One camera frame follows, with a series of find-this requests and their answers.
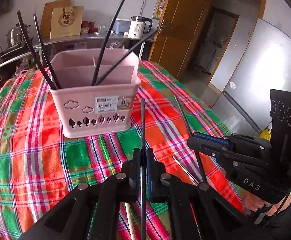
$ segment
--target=door handle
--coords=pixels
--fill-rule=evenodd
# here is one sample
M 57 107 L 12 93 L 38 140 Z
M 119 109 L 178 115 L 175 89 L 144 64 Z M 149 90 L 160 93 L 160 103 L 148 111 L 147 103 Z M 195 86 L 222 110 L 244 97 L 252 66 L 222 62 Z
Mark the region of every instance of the door handle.
M 166 24 L 167 20 L 163 20 L 160 27 L 159 27 L 159 35 L 163 35 L 164 34 L 164 30 L 167 28 L 167 24 Z
M 177 25 L 168 24 L 167 22 L 168 22 L 167 20 L 162 21 L 160 28 L 159 28 L 159 35 L 164 35 L 164 32 L 167 28 L 169 28 L 170 30 L 173 30 L 177 27 Z

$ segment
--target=basket label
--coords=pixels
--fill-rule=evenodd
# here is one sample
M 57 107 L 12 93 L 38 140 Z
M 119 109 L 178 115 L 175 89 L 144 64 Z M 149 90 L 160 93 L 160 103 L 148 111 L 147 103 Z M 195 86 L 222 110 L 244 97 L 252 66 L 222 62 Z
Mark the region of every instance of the basket label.
M 120 96 L 118 103 L 119 110 L 130 110 L 133 108 L 135 97 L 132 96 Z
M 95 113 L 117 111 L 119 96 L 95 97 Z

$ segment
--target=yellow plastic bag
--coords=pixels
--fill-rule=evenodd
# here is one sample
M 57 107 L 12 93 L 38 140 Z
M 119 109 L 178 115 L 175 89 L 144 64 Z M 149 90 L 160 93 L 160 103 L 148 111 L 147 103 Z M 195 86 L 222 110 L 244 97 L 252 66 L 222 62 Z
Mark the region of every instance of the yellow plastic bag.
M 270 141 L 270 138 L 271 138 L 270 129 L 263 130 L 262 133 L 259 135 L 259 137 L 267 139 L 268 141 Z

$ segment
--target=stainless steel pot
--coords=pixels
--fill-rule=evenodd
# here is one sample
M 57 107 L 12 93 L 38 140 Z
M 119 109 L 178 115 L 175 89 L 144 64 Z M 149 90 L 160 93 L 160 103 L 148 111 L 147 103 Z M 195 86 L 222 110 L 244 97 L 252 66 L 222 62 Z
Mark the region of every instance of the stainless steel pot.
M 27 30 L 28 30 L 28 27 L 30 26 L 31 25 L 24 25 L 25 31 L 27 33 L 29 33 Z M 15 25 L 14 28 L 8 31 L 6 36 L 7 36 L 7 44 L 9 48 L 24 41 L 24 37 L 21 31 L 20 25 L 18 23 Z

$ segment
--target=wooden door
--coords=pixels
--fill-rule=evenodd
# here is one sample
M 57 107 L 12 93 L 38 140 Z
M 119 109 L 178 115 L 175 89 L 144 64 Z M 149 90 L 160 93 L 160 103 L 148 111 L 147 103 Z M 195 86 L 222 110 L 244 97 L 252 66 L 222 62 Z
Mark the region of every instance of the wooden door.
M 180 78 L 208 15 L 211 0 L 167 0 L 149 60 Z

